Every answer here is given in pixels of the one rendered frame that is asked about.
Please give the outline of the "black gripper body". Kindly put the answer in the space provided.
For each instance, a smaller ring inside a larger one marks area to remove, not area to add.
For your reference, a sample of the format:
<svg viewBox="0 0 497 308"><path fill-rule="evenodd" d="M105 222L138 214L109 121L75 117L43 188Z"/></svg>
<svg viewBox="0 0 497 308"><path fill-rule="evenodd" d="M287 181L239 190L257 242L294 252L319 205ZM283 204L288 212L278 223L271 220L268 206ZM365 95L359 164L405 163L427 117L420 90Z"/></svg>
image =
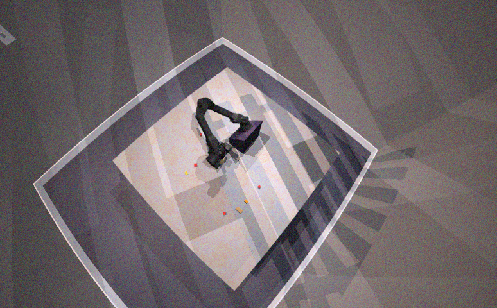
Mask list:
<svg viewBox="0 0 497 308"><path fill-rule="evenodd" d="M220 166L220 163L219 163L219 162L220 162L221 160L223 160L223 158L226 156L226 151L227 151L227 150L228 150L228 151L230 151L230 150L231 150L231 148L232 148L229 144L227 144L227 143L224 143L224 144L226 144L226 147L224 148L225 153L224 153L224 155L219 156L219 160L218 160L218 162L217 162L217 163L213 166L215 169L218 169L218 168L219 168L219 166Z"/></svg>

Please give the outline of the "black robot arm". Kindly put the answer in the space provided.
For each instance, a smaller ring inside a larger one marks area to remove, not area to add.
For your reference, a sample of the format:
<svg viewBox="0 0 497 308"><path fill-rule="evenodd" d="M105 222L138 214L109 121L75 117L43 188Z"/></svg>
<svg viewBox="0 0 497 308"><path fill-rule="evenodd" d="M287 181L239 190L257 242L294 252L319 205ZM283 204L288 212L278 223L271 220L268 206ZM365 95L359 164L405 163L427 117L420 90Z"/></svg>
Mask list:
<svg viewBox="0 0 497 308"><path fill-rule="evenodd" d="M221 143L219 145L218 139L213 135L210 127L208 126L204 115L207 111L207 109L212 110L214 112L217 112L227 118L230 119L230 122L233 123L238 123L240 124L241 129L244 132L248 132L253 125L251 125L249 121L248 116L244 116L241 114L236 114L232 113L225 108L215 105L209 98L205 97L202 99L199 99L197 101L197 107L196 107L196 119L205 135L207 145L209 147L208 154L209 156L206 158L208 163L210 163L212 166L214 166L217 161L219 160L219 156L224 155L225 150L224 148L226 147L226 144Z"/></svg>

